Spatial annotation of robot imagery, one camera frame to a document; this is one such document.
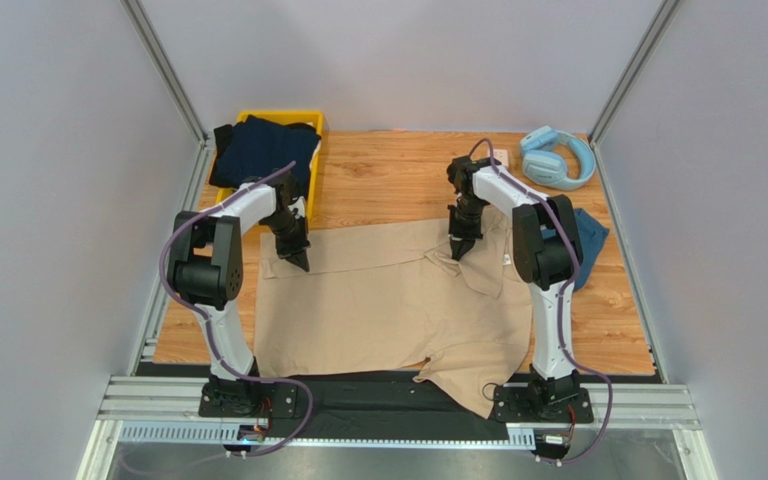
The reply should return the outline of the beige t-shirt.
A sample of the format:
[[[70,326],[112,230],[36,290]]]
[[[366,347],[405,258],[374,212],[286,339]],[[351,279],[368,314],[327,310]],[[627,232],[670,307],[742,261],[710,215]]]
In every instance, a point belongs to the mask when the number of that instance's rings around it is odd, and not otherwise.
[[[490,388],[529,349],[532,301],[510,220],[488,208],[482,238],[451,256],[444,219],[314,231],[302,270],[260,238],[254,355],[269,377],[419,365],[460,406],[488,417]]]

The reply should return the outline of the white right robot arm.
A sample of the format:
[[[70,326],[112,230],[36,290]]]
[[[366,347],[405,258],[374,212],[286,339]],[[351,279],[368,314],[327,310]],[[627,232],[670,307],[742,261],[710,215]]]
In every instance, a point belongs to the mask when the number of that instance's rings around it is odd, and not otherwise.
[[[573,284],[582,256],[571,201],[532,189],[492,158],[457,157],[446,173],[456,193],[448,207],[454,260],[483,238],[485,207],[495,207],[511,222],[512,263],[528,285],[534,306],[536,340],[527,399],[535,415],[548,418],[580,392],[577,367],[566,344]]]

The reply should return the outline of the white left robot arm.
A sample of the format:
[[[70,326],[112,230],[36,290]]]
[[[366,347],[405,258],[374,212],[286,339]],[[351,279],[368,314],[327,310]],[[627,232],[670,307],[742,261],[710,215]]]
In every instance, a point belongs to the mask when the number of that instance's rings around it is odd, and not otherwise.
[[[200,212],[177,214],[162,248],[161,282],[169,297],[198,320],[210,354],[208,401],[252,409],[265,379],[256,372],[238,315],[244,277],[242,236],[267,227],[279,259],[309,271],[308,227],[299,184],[290,167],[252,177],[224,201]]]

